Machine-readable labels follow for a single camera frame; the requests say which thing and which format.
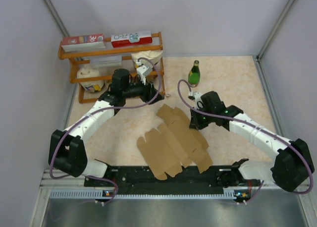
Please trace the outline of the brown cardboard box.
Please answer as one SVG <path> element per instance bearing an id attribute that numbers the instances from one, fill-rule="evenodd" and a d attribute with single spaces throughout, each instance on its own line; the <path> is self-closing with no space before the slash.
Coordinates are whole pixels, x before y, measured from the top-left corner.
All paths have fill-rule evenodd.
<path id="1" fill-rule="evenodd" d="M 209 144 L 199 131 L 189 128 L 190 119 L 183 110 L 164 104 L 156 116 L 163 123 L 137 140 L 137 147 L 156 179 L 175 177 L 192 163 L 199 173 L 211 167 Z"/>

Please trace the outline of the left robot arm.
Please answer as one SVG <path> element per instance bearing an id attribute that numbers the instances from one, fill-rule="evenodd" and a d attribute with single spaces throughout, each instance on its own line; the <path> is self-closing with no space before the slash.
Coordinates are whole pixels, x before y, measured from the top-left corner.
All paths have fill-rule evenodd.
<path id="1" fill-rule="evenodd" d="M 72 177 L 95 176 L 100 185 L 112 181 L 107 164 L 90 160 L 85 144 L 91 136 L 121 109 L 126 109 L 126 100 L 139 97 L 145 105 L 164 99 L 153 83 L 147 81 L 151 69 L 145 65 L 137 68 L 137 75 L 131 77 L 127 69 L 117 69 L 112 75 L 108 89 L 99 96 L 92 108 L 72 126 L 53 132 L 50 141 L 48 163 L 51 169 L 58 169 Z"/>

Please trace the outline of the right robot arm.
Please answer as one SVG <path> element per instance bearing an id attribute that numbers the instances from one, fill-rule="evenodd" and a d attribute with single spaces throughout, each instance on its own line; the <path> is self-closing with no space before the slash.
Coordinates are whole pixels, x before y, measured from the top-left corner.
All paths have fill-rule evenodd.
<path id="1" fill-rule="evenodd" d="M 274 182 L 283 190 L 293 192 L 314 173 L 308 145 L 302 139 L 292 141 L 271 132 L 240 108 L 225 106 L 215 91 L 205 94 L 190 92 L 188 97 L 195 103 L 191 110 L 190 128 L 201 130 L 215 123 L 244 137 L 270 157 L 269 162 L 239 161 L 238 169 L 231 173 L 235 184 L 243 185 L 249 179 L 260 179 Z"/>

